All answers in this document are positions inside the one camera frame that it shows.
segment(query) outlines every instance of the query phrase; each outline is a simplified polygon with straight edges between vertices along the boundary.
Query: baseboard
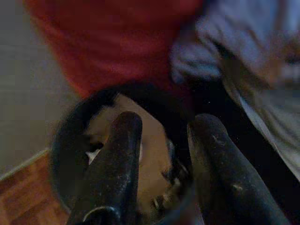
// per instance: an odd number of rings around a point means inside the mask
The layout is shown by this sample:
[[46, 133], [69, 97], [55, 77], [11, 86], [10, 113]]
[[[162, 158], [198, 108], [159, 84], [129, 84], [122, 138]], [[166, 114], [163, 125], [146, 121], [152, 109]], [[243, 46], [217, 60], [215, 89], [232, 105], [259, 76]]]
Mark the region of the baseboard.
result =
[[27, 159], [25, 162], [21, 163], [20, 165], [16, 166], [15, 168], [10, 170], [9, 172], [7, 172], [7, 173], [3, 174], [2, 176], [0, 176], [0, 181], [4, 180], [5, 178], [7, 178], [11, 175], [13, 175], [15, 172], [23, 169], [24, 167], [32, 164], [35, 160], [37, 160], [42, 155], [46, 154], [48, 151], [49, 151], [49, 148], [45, 148], [43, 151], [38, 152], [37, 154], [35, 154], [31, 158]]

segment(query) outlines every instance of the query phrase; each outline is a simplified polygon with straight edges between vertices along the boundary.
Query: fabric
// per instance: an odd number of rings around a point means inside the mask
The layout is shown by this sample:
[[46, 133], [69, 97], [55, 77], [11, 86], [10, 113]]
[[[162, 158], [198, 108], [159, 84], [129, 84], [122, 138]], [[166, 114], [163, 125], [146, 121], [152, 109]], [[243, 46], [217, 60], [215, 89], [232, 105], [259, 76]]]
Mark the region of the fabric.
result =
[[84, 97], [130, 81], [185, 95], [169, 75], [180, 25], [202, 0], [23, 0], [64, 74]]
[[171, 59], [178, 83], [222, 79], [300, 180], [300, 1], [218, 0], [182, 32]]

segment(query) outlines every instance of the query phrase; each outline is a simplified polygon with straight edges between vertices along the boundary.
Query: red shirt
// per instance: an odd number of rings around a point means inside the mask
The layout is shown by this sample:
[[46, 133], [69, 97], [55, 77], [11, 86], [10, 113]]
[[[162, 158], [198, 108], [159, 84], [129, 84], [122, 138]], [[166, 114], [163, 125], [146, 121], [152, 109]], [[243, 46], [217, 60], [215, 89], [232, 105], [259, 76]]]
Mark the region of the red shirt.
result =
[[202, 0], [24, 0], [64, 74], [84, 97], [130, 81], [184, 94], [169, 51]]

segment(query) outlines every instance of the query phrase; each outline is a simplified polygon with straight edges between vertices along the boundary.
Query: wooden floor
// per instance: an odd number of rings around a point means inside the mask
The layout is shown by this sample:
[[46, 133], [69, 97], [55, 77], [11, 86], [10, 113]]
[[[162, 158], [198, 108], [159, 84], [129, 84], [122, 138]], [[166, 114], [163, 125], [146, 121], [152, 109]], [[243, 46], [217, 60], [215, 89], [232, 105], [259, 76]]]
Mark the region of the wooden floor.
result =
[[0, 225], [64, 225], [49, 183], [48, 155], [0, 181]]

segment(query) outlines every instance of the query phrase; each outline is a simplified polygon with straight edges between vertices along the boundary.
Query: white wall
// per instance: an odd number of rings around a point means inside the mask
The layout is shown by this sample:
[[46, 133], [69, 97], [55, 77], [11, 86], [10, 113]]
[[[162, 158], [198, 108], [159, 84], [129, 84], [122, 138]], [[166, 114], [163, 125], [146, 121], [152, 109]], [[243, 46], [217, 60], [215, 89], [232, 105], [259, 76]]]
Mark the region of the white wall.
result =
[[0, 177], [44, 150], [78, 102], [21, 2], [0, 3]]

